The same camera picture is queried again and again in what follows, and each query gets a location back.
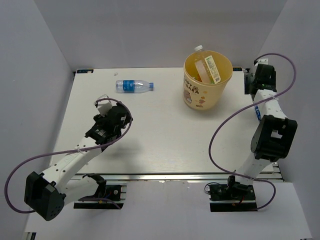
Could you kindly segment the blue label bottle off table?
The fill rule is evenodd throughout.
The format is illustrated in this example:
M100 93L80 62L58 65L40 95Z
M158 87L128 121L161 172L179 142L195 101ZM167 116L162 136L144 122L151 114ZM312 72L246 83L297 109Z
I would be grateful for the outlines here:
M255 114L257 116L258 121L260 122L262 117L261 117L261 112L259 110L259 107L257 105L254 107L254 111L255 111Z

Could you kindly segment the blue label water bottle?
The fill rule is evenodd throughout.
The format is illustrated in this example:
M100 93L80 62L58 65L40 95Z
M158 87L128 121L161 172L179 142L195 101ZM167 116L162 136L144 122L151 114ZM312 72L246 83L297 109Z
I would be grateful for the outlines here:
M144 80L117 80L115 89L118 93L145 93L154 90L154 83Z

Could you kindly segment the clear white cap bottle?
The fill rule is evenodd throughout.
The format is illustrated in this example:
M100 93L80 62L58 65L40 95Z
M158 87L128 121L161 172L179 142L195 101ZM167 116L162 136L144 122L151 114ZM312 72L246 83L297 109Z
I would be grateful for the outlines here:
M221 76L212 55L208 55L202 45L194 48L194 65L201 82L206 84L217 84L221 81Z

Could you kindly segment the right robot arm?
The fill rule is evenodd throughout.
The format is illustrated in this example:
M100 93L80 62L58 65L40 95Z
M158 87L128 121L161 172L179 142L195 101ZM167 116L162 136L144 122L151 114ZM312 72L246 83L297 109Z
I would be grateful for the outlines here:
M236 200L260 172L289 154L298 123L283 112L276 90L276 71L272 65L257 65L255 73L244 78L244 93L250 95L259 124L250 143L246 161L236 171L236 181L225 188L226 195Z

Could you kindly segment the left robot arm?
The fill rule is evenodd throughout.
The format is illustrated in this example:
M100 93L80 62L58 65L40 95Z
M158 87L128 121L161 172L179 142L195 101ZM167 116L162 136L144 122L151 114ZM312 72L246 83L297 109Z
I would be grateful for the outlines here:
M30 173L26 179L24 201L46 221L53 220L69 203L81 199L100 201L107 192L106 180L97 173L85 174L80 180L72 178L117 142L133 118L127 107L117 103L93 119L94 125L71 153L41 173Z

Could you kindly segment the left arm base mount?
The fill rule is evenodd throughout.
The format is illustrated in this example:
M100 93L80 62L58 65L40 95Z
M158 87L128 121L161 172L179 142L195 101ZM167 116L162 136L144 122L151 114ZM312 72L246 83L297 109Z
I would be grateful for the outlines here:
M121 210L127 194L125 183L108 183L101 175L90 173L82 176L91 179L97 187L91 195L84 196L74 202L74 209L87 210Z

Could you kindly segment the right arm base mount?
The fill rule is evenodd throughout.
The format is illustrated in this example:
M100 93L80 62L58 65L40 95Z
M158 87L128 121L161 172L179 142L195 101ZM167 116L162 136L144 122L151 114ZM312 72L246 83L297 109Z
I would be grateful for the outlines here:
M252 185L243 185L234 175L228 177L226 184L210 182L204 186L209 195L212 213L256 212L256 195Z

